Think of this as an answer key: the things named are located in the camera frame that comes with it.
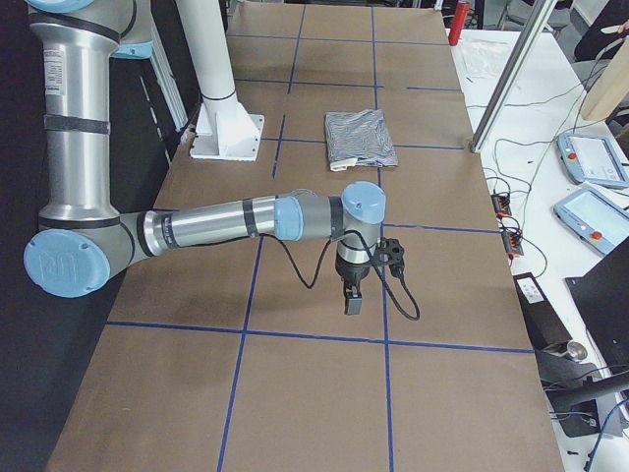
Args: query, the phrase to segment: white pole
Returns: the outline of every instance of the white pole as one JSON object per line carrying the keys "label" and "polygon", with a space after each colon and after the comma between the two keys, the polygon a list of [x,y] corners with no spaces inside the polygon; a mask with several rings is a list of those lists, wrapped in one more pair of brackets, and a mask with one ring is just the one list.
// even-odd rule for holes
{"label": "white pole", "polygon": [[203,99],[192,156],[255,160],[263,117],[238,102],[218,1],[177,0],[177,8]]}

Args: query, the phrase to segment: folded cloth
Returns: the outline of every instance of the folded cloth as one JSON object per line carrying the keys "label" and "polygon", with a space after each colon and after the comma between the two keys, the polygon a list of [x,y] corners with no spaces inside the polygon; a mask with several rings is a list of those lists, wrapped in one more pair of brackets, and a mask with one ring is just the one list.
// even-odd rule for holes
{"label": "folded cloth", "polygon": [[382,110],[328,111],[325,113],[325,137],[330,170],[334,172],[354,165],[397,165],[397,155]]}

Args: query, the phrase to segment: black cable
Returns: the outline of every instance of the black cable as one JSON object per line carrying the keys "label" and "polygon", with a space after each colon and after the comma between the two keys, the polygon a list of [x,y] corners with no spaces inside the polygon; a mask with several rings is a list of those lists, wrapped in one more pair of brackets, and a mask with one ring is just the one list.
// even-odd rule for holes
{"label": "black cable", "polygon": [[507,192],[506,192],[507,194],[511,193],[511,186],[509,185],[509,182],[504,180],[502,177],[498,177],[497,175],[495,177],[489,176],[489,177],[486,177],[485,180],[495,180],[496,181],[495,185],[493,186],[493,190],[492,190],[492,192],[494,194],[495,194],[495,188],[496,188],[498,182],[503,182],[507,186]]}
{"label": "black cable", "polygon": [[544,254],[544,253],[543,253],[543,251],[540,249],[540,247],[539,247],[537,244],[533,243],[531,240],[529,240],[529,239],[525,238],[524,236],[522,236],[522,240],[523,240],[523,241],[526,241],[526,242],[527,242],[527,243],[529,243],[531,246],[533,246],[535,249],[537,249],[537,250],[538,250],[538,252],[539,252],[539,253],[542,255],[542,257],[543,257],[543,269],[542,269],[542,271],[541,271],[539,274],[534,275],[534,278],[540,278],[542,275],[544,275],[544,273],[545,273],[545,272],[546,272],[546,270],[548,269],[548,258],[546,257],[546,254]]}
{"label": "black cable", "polygon": [[[291,254],[290,250],[288,249],[288,246],[286,246],[286,243],[284,243],[284,241],[281,241],[280,239],[276,238],[272,234],[260,233],[259,236],[260,236],[260,238],[270,238],[270,239],[273,239],[273,240],[277,241],[279,243],[279,245],[282,247],[282,249],[284,250],[284,252],[286,253],[286,255],[288,256],[288,260],[290,261],[291,265],[293,266],[293,270],[295,271],[295,273],[297,273],[297,276],[298,276],[300,282],[302,282],[304,284],[304,286],[306,288],[308,288],[309,290],[311,290],[312,288],[315,287],[316,281],[318,280],[318,275],[319,275],[319,273],[321,271],[321,264],[323,263],[323,259],[325,258],[325,253],[327,252],[327,249],[329,248],[329,246],[331,244],[330,240],[327,240],[325,242],[325,245],[323,246],[323,249],[321,250],[321,254],[318,257],[318,262],[316,263],[316,269],[314,270],[313,281],[308,283],[308,282],[306,282],[306,280],[304,279],[304,276],[302,275],[301,271],[297,267],[297,263],[295,262],[295,259],[293,258],[293,255]],[[245,239],[252,239],[252,238],[250,236],[240,236],[238,238],[227,239],[225,241],[219,241],[217,243],[195,244],[195,245],[192,245],[192,246],[189,246],[189,247],[191,247],[191,248],[206,248],[206,247],[211,247],[211,246],[220,246],[221,244],[235,243],[236,241],[243,241]]]}
{"label": "black cable", "polygon": [[590,460],[586,462],[586,466],[583,469],[585,472],[590,472],[590,470],[592,470],[592,464],[594,463],[594,458],[596,457],[597,451],[599,450],[599,445],[600,445],[600,441],[602,440],[602,435],[605,432],[605,428],[607,427],[607,423],[609,422],[611,415],[614,413],[614,411],[616,411],[618,408],[620,408],[622,405],[626,404],[627,402],[629,402],[629,398],[619,401],[618,403],[615,404],[615,406],[611,410],[609,410],[609,413],[607,413],[607,416],[605,417],[605,421],[603,421],[602,426],[600,427],[600,432],[599,432],[599,436],[597,437],[597,442],[594,444],[594,448],[592,449],[592,452],[588,454],[588,456],[590,457]]}
{"label": "black cable", "polygon": [[[551,101],[555,100],[556,98],[560,98],[564,95],[567,95],[568,93],[570,93],[572,90],[574,90],[575,88],[582,86],[583,83],[580,82],[579,84],[577,84],[576,86],[569,88],[567,91],[565,91],[564,93],[560,93],[558,95],[552,96],[551,98],[547,98],[544,101],[532,101],[530,103],[506,103],[504,106],[512,106],[512,107],[527,107],[527,106],[536,106],[536,105],[546,105],[547,103],[550,103]],[[468,108],[487,108],[487,105],[469,105]]]}
{"label": "black cable", "polygon": [[260,234],[260,236],[262,238],[270,238],[277,241],[279,245],[282,247],[282,249],[284,250],[284,252],[286,253],[286,255],[288,256],[288,260],[291,262],[291,265],[293,266],[293,269],[295,270],[295,273],[297,273],[297,276],[299,277],[299,280],[302,282],[302,284],[304,284],[304,286],[308,288],[309,290],[315,287],[316,281],[318,280],[318,275],[321,271],[321,264],[323,263],[323,259],[325,258],[325,253],[327,253],[327,249],[330,247],[330,244],[332,243],[331,240],[328,239],[325,242],[325,245],[323,246],[323,249],[321,250],[321,254],[318,257],[318,261],[316,262],[316,269],[314,270],[313,281],[308,283],[302,276],[302,273],[297,267],[297,263],[295,262],[295,259],[293,259],[293,255],[291,254],[290,250],[288,249],[288,246],[286,246],[286,243],[284,243],[284,241],[276,238],[272,234],[262,233]]}
{"label": "black cable", "polygon": [[[575,381],[577,381],[579,379],[582,379],[585,376],[588,376],[589,374],[593,374],[594,372],[602,371],[604,369],[610,369],[611,370],[611,369],[615,369],[615,368],[618,368],[618,367],[629,367],[629,364],[612,364],[610,366],[597,367],[595,369],[589,370],[585,374],[581,374],[579,377],[575,377],[574,379],[566,379],[565,381],[559,381],[559,382],[551,383],[550,385],[546,386],[543,389],[543,391],[548,391],[549,388],[552,388],[552,387],[554,387],[556,385],[559,385],[559,384],[566,384],[568,382],[575,382]],[[629,370],[619,372],[617,375],[626,374],[627,372],[629,372]]]}
{"label": "black cable", "polygon": [[[420,316],[421,316],[420,307],[419,307],[417,301],[415,300],[415,297],[411,293],[411,290],[408,288],[408,286],[406,284],[406,279],[404,278],[404,271],[403,271],[403,269],[400,271],[400,276],[397,277],[397,278],[399,278],[400,284],[402,285],[402,288],[406,292],[407,296],[411,300],[411,303],[413,304],[413,307],[415,308],[415,313],[416,313],[415,316],[409,315],[401,307],[401,305],[397,301],[397,298],[393,294],[393,291],[391,290],[391,287],[389,286],[389,284],[386,282],[386,280],[384,279],[384,277],[380,273],[380,270],[378,268],[377,262],[374,260],[373,255],[372,255],[372,253],[370,251],[370,247],[367,244],[367,242],[365,241],[365,238],[363,237],[363,235],[361,233],[359,233],[358,231],[355,231],[355,230],[346,231],[345,234],[356,234],[359,237],[359,239],[361,240],[361,244],[363,245],[363,248],[365,249],[365,252],[369,255],[370,264],[372,265],[373,269],[375,270],[375,273],[377,274],[378,278],[380,279],[380,282],[382,282],[382,286],[384,287],[384,289],[386,290],[386,293],[388,293],[389,297],[391,298],[391,301],[393,302],[393,305],[395,305],[395,308],[407,320],[410,320],[412,322],[418,321],[420,319]],[[313,281],[308,283],[308,282],[306,282],[306,280],[302,276],[302,273],[299,270],[299,268],[297,266],[297,263],[295,262],[295,259],[293,258],[293,255],[291,254],[290,250],[288,249],[288,246],[286,246],[286,244],[283,241],[281,241],[280,239],[276,238],[272,234],[267,234],[267,233],[261,233],[260,237],[261,238],[270,238],[270,239],[273,239],[273,240],[277,241],[279,243],[279,245],[282,247],[282,249],[284,250],[284,252],[286,253],[286,255],[288,256],[288,259],[289,259],[289,261],[291,263],[291,266],[293,266],[293,270],[295,271],[295,273],[299,277],[299,280],[302,282],[302,284],[304,284],[304,286],[307,289],[309,289],[309,290],[311,290],[313,287],[315,287],[316,281],[318,280],[318,276],[320,274],[320,270],[321,270],[321,265],[323,263],[323,259],[325,258],[325,253],[327,252],[327,250],[328,250],[328,248],[329,248],[329,246],[330,246],[330,244],[332,242],[331,240],[327,240],[325,242],[325,245],[323,246],[323,249],[321,250],[321,254],[319,255],[318,261],[316,263],[316,269],[314,270]],[[203,247],[219,246],[221,244],[234,243],[236,241],[242,241],[242,240],[245,240],[245,239],[251,239],[251,238],[249,236],[240,236],[238,238],[232,238],[232,239],[228,239],[228,240],[225,240],[225,241],[219,241],[219,242],[216,242],[216,243],[195,244],[195,245],[190,246],[190,247],[203,248]]]}
{"label": "black cable", "polygon": [[399,278],[400,284],[402,285],[402,288],[406,292],[406,295],[409,297],[409,300],[411,300],[411,303],[413,304],[413,307],[415,308],[415,316],[409,315],[408,312],[406,312],[402,308],[402,306],[399,304],[399,302],[397,301],[397,298],[393,294],[393,291],[391,290],[391,287],[386,282],[386,280],[384,279],[384,276],[380,272],[378,264],[377,264],[377,261],[374,259],[373,255],[372,255],[372,252],[370,251],[370,247],[367,244],[367,241],[365,241],[365,238],[363,237],[363,235],[360,232],[358,232],[356,230],[353,230],[353,229],[345,231],[345,234],[346,235],[347,234],[355,234],[355,235],[357,235],[359,237],[359,239],[361,240],[361,244],[363,245],[363,249],[368,254],[368,257],[369,257],[369,260],[370,260],[370,264],[372,265],[373,270],[375,270],[375,273],[376,273],[377,277],[380,279],[380,282],[382,282],[382,286],[384,287],[384,290],[386,290],[386,293],[391,298],[391,301],[393,302],[393,305],[395,305],[395,308],[397,309],[397,311],[400,312],[400,314],[402,314],[402,316],[404,318],[406,318],[407,320],[410,320],[411,322],[417,322],[420,319],[420,317],[421,317],[420,306],[418,305],[417,301],[415,300],[415,297],[413,296],[413,294],[409,290],[408,286],[406,285],[406,280],[404,278],[404,271],[403,271],[403,269],[400,270],[400,276],[396,277],[396,278]]}

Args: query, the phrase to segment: wire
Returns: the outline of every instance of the wire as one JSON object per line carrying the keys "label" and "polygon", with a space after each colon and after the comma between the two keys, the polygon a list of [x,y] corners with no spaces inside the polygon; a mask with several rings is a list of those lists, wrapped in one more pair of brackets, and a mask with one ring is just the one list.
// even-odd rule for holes
{"label": "wire", "polygon": [[286,246],[286,243],[284,243],[284,241],[276,238],[272,234],[262,233],[262,234],[260,234],[260,236],[263,237],[263,238],[270,238],[270,239],[273,239],[273,240],[277,241],[279,243],[279,245],[282,247],[282,249],[284,250],[284,252],[286,253],[286,255],[288,256],[288,259],[291,262],[291,265],[293,266],[293,269],[295,270],[295,273],[297,273],[297,276],[298,276],[300,282],[302,282],[302,284],[306,288],[308,288],[309,290],[312,290],[315,287],[316,281],[318,280],[318,275],[319,275],[319,273],[321,271],[321,264],[323,263],[323,259],[325,258],[325,253],[327,253],[327,250],[330,247],[330,244],[332,243],[331,240],[328,239],[325,242],[325,245],[323,245],[323,249],[321,250],[321,254],[318,257],[318,261],[316,262],[316,269],[314,270],[313,281],[308,283],[308,282],[306,282],[306,280],[302,276],[302,273],[300,272],[299,268],[297,267],[297,263],[295,262],[295,259],[293,259],[293,255],[291,254],[290,250],[288,249],[288,246]]}
{"label": "wire", "polygon": [[[417,300],[415,299],[415,297],[411,293],[411,290],[409,289],[409,287],[406,284],[406,280],[404,278],[404,272],[401,271],[400,272],[400,276],[397,277],[397,278],[399,278],[400,284],[402,285],[402,288],[404,289],[404,291],[406,292],[407,296],[411,300],[411,303],[413,304],[413,308],[415,309],[415,315],[414,316],[409,315],[408,312],[406,312],[402,308],[402,306],[399,304],[399,302],[397,301],[397,298],[393,294],[393,291],[391,290],[391,287],[389,286],[389,284],[386,282],[386,280],[384,279],[384,277],[380,273],[380,270],[379,270],[379,268],[377,266],[377,262],[374,260],[373,254],[370,251],[370,247],[367,244],[367,242],[365,241],[365,238],[363,237],[363,235],[361,233],[359,233],[358,231],[355,231],[353,229],[349,230],[349,231],[346,231],[345,234],[346,235],[347,234],[356,234],[359,237],[365,252],[369,255],[370,264],[372,265],[373,269],[375,270],[375,273],[377,274],[378,278],[380,279],[380,282],[382,282],[382,286],[386,290],[386,293],[388,293],[389,297],[391,297],[391,301],[393,302],[393,305],[395,305],[395,308],[407,320],[410,320],[412,322],[418,321],[420,319],[420,316],[421,316],[420,307],[419,307],[419,305],[417,303]],[[332,243],[331,240],[328,239],[325,242],[325,245],[323,246],[323,249],[321,250],[321,254],[318,257],[318,261],[316,262],[316,269],[314,270],[313,281],[312,282],[306,282],[306,280],[302,276],[301,271],[299,270],[299,268],[297,266],[297,263],[295,262],[295,259],[293,258],[293,255],[291,254],[290,250],[288,249],[288,246],[286,246],[286,243],[284,243],[283,241],[281,241],[277,237],[273,236],[272,234],[260,233],[259,236],[261,238],[270,238],[270,239],[272,239],[274,241],[277,241],[279,243],[279,245],[282,247],[282,249],[284,250],[284,252],[286,253],[286,255],[288,256],[288,259],[289,259],[289,261],[291,263],[291,266],[293,267],[293,270],[297,274],[297,277],[299,278],[300,282],[302,282],[302,284],[309,290],[311,290],[312,288],[315,287],[316,281],[318,280],[318,276],[319,276],[320,271],[321,271],[321,265],[323,263],[323,259],[325,258],[325,253],[327,253],[327,250],[330,247],[330,244]],[[216,243],[195,244],[195,245],[192,245],[190,247],[193,247],[193,248],[204,248],[204,247],[211,247],[211,246],[219,246],[221,244],[234,243],[236,241],[242,241],[242,240],[245,240],[245,239],[251,239],[251,237],[249,237],[249,236],[240,236],[238,238],[227,239],[225,241],[219,241],[219,242],[216,242]]]}
{"label": "wire", "polygon": [[[297,274],[297,277],[299,278],[300,282],[302,282],[302,284],[309,290],[315,287],[316,281],[318,280],[318,275],[321,271],[321,264],[323,263],[323,259],[325,258],[325,253],[327,252],[327,249],[329,248],[332,242],[331,240],[328,239],[325,242],[323,249],[321,250],[321,254],[319,255],[318,261],[316,263],[316,269],[314,270],[313,281],[306,282],[306,280],[304,279],[304,276],[302,275],[301,271],[299,270],[297,266],[297,263],[295,262],[295,258],[293,258],[293,255],[291,254],[290,250],[288,249],[288,246],[286,246],[286,243],[284,243],[284,241],[281,241],[280,239],[276,238],[272,234],[260,233],[259,236],[260,238],[270,238],[274,241],[277,241],[279,245],[282,247],[282,249],[284,250],[284,252],[286,253],[286,255],[288,256],[288,260],[290,261],[291,266],[293,266],[293,270]],[[236,241],[243,241],[245,239],[252,239],[252,238],[250,236],[240,236],[238,238],[227,239],[225,241],[219,241],[217,243],[195,244],[190,247],[191,248],[206,248],[206,247],[211,247],[211,246],[220,246],[221,244],[235,243]]]}
{"label": "wire", "polygon": [[526,241],[531,246],[533,246],[535,249],[537,249],[538,252],[543,257],[543,269],[542,269],[542,271],[538,275],[534,275],[534,278],[540,278],[542,275],[544,275],[544,273],[548,269],[548,258],[546,257],[546,254],[544,254],[543,251],[540,249],[540,247],[537,244],[533,243],[533,241],[531,241],[530,239],[525,238],[524,236],[522,236],[522,240]]}
{"label": "wire", "polygon": [[391,298],[391,301],[393,302],[393,305],[395,305],[395,308],[397,309],[397,311],[400,312],[400,314],[402,314],[402,316],[404,318],[406,318],[407,320],[410,320],[411,322],[418,322],[420,320],[420,317],[421,317],[420,306],[418,305],[417,300],[415,300],[415,297],[413,296],[413,294],[409,290],[408,286],[406,285],[406,280],[404,279],[404,272],[402,271],[400,273],[400,276],[399,276],[400,284],[402,285],[402,288],[406,292],[406,295],[409,297],[409,299],[411,300],[411,303],[413,304],[413,308],[415,309],[415,315],[414,316],[409,315],[408,312],[406,312],[402,308],[402,306],[399,304],[399,302],[397,301],[397,298],[393,294],[393,291],[391,290],[391,287],[386,282],[386,280],[384,279],[384,276],[380,272],[380,269],[378,268],[378,265],[377,265],[377,261],[374,259],[374,256],[373,256],[372,252],[370,251],[370,246],[367,244],[367,241],[365,241],[365,238],[363,237],[363,235],[361,233],[359,233],[358,231],[354,230],[354,229],[350,229],[349,231],[345,231],[345,234],[346,235],[347,234],[355,234],[361,240],[361,244],[363,245],[363,249],[368,254],[368,257],[370,259],[370,264],[372,265],[373,269],[375,270],[375,273],[377,274],[377,277],[380,279],[380,282],[382,282],[382,286],[384,287],[384,290],[386,290],[386,293],[388,293],[388,295]]}
{"label": "wire", "polygon": [[609,422],[611,415],[613,414],[614,411],[616,411],[618,408],[620,408],[622,405],[628,402],[629,402],[629,398],[619,401],[609,411],[609,413],[607,413],[607,416],[605,417],[605,421],[602,422],[602,426],[600,427],[600,433],[599,433],[599,436],[597,437],[597,442],[594,444],[594,448],[592,449],[592,452],[588,454],[588,456],[590,457],[590,460],[586,462],[586,466],[583,469],[585,472],[590,472],[590,470],[592,470],[592,464],[594,463],[594,459],[597,456],[597,451],[599,450],[599,445],[600,445],[600,441],[602,440],[602,435],[605,432],[605,428],[607,427],[607,423]]}
{"label": "wire", "polygon": [[495,180],[496,183],[493,186],[493,190],[492,192],[495,194],[495,187],[498,184],[498,182],[503,182],[506,186],[507,186],[507,194],[511,193],[511,186],[509,185],[509,182],[507,182],[506,180],[504,180],[502,177],[498,177],[497,175],[495,177],[486,177],[485,180]]}
{"label": "wire", "polygon": [[[547,103],[550,103],[551,101],[555,100],[556,98],[560,98],[564,95],[567,95],[568,93],[570,93],[572,90],[576,89],[577,87],[581,87],[583,85],[582,82],[580,82],[579,84],[577,84],[574,87],[569,88],[567,91],[565,91],[564,93],[560,93],[558,95],[552,96],[551,98],[547,98],[544,101],[532,101],[530,103],[507,103],[504,106],[512,106],[512,107],[527,107],[527,106],[536,106],[536,105],[546,105]],[[467,106],[467,108],[487,108],[487,105],[469,105]]]}
{"label": "wire", "polygon": [[[551,383],[546,388],[544,388],[543,391],[549,391],[550,388],[553,388],[554,386],[559,385],[559,384],[567,384],[568,382],[575,382],[575,381],[577,381],[579,379],[582,379],[585,376],[588,376],[589,374],[593,374],[594,372],[602,371],[604,369],[610,369],[611,370],[611,369],[614,369],[614,368],[617,368],[617,367],[629,367],[629,364],[612,364],[610,366],[597,367],[596,369],[591,369],[588,372],[586,372],[585,374],[582,374],[579,377],[575,377],[574,379],[566,379],[565,381],[559,381],[559,382]],[[619,372],[617,375],[626,374],[627,372],[629,372],[629,370]]]}
{"label": "wire", "polygon": [[[592,76],[595,73],[595,68],[597,67],[597,65],[600,62],[600,59],[602,59],[602,57],[600,57],[599,59],[597,59],[597,61],[594,63],[594,66],[592,66],[592,71],[590,72],[590,75],[588,76],[587,79],[585,79],[583,81],[584,85],[587,85],[588,82],[590,81],[590,79],[592,78]],[[600,74],[592,83],[592,85],[590,86],[590,89],[592,89],[592,87],[599,81],[600,76],[602,76],[602,74]],[[577,111],[577,116],[574,118],[574,126],[572,127],[572,132],[574,133],[574,131],[577,129],[577,122],[579,121],[579,116],[581,115],[581,110],[583,109],[583,104],[586,102],[585,97],[583,98],[583,101],[581,102],[581,104],[579,105],[579,110]]]}

